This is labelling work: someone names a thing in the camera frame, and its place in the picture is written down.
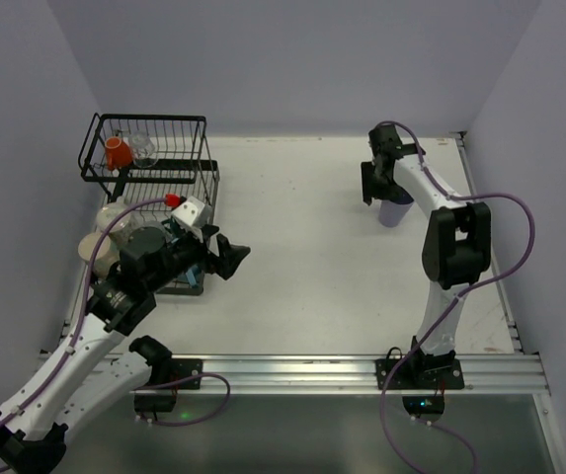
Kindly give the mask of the aluminium mounting rail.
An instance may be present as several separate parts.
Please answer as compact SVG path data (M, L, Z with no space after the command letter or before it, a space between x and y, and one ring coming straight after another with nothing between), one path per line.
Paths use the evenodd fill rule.
M224 376L234 395L377 395L375 355L174 355ZM537 355L460 355L464 388L449 383L390 395L542 395L549 392Z

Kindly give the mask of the orange ceramic mug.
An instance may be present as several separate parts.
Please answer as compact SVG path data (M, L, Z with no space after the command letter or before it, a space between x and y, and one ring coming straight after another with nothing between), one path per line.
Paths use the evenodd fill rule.
M105 155L110 171L127 167L133 161L130 148L120 136L111 136L105 141Z

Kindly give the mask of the cream mug with dragon print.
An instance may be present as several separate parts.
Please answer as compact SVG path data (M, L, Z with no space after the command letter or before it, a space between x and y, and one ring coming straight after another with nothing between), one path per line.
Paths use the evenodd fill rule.
M109 236L103 239L99 249L95 251L101 236L100 232L87 234L78 244L77 252L86 264L90 262L92 255L96 254L92 273L96 277L106 278L112 266L119 261L119 253L118 248Z

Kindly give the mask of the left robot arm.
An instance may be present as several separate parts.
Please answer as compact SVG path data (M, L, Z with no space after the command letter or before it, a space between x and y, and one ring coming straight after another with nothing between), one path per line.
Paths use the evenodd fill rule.
M0 405L0 458L16 473L50 473L67 446L93 417L129 391L174 385L171 352L157 340L135 339L128 353L99 376L94 368L156 307L155 294L197 266L224 279L250 254L217 227L205 225L217 252L192 233L176 241L157 228L141 228L121 248L119 264L94 286L77 326L16 393Z

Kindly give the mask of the clear glass cup rack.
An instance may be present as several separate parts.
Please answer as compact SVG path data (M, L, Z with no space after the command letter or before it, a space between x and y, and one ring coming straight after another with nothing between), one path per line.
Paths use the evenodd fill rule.
M151 137L144 131L136 131L128 138L133 164L140 169L149 169L156 165L158 157Z

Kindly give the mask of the lavender plastic tumbler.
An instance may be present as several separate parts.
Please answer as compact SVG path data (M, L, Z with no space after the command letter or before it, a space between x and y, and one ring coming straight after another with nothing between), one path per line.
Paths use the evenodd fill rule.
M378 221L384 227L394 228L403 220L413 204L414 200L410 196L400 197L397 201L383 200L379 209Z

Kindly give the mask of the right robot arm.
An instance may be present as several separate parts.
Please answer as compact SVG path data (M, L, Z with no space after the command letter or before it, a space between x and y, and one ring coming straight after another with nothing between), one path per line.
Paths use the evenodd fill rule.
M392 390L461 389L455 336L465 291L491 264L491 211L451 188L426 162L418 141L402 141L398 126L384 121L368 134L372 158L361 164L363 200L422 210L428 225L421 259L430 286L409 353L379 360L377 380Z

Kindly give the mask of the left black controller box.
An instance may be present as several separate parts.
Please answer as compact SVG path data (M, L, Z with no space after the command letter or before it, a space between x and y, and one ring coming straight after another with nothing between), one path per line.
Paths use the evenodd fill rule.
M137 415L159 420L160 414L171 413L177 403L177 395L169 392L165 394L136 394L133 398L133 409Z

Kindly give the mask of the right black controller box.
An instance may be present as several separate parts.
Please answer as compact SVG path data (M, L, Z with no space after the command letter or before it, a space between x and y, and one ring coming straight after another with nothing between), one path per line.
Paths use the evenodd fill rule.
M443 395L403 396L402 404L410 417L425 422L435 423L445 412L445 397Z

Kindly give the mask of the light blue plastic mug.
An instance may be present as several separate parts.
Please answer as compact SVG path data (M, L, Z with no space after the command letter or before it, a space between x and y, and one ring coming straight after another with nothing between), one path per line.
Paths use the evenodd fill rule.
M198 265L193 265L183 273L183 279L189 287L198 287L201 269Z

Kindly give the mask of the black controller box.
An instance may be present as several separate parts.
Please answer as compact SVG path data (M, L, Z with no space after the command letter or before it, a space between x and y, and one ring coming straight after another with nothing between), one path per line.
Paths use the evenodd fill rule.
M402 404L410 417L425 422L435 423L445 412L445 397L443 395L403 396Z
M133 398L133 409L137 415L159 420L160 414L171 413L177 403L177 395L169 392L165 394L136 394Z

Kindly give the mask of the cream mug with flower print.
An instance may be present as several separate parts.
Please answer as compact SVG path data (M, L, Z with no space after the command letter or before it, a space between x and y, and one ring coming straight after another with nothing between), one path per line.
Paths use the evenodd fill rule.
M118 246L124 246L132 233L140 227L136 214L132 211L122 218L118 216L128 208L128 204L119 198L114 202L105 204L96 215L96 225L103 232L113 221L116 224L111 228L109 237Z

